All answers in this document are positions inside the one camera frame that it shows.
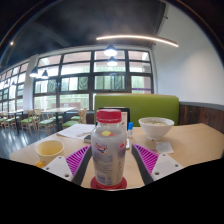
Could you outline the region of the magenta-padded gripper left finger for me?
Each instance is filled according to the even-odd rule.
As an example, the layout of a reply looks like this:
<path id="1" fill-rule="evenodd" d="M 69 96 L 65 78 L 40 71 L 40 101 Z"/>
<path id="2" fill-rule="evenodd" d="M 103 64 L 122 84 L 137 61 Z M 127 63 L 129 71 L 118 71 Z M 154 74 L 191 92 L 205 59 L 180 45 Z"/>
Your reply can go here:
<path id="1" fill-rule="evenodd" d="M 91 156 L 91 146 L 87 145 L 67 157 L 57 156 L 44 170 L 81 185 Z"/>

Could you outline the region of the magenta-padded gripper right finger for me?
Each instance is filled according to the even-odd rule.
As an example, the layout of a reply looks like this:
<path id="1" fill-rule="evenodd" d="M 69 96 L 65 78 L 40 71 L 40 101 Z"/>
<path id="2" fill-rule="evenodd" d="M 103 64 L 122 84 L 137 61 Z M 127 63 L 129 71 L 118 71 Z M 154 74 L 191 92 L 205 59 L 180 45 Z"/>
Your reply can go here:
<path id="1" fill-rule="evenodd" d="M 131 152 L 145 185 L 183 169 L 183 166 L 167 153 L 158 155 L 152 150 L 137 144 L 132 144 Z"/>

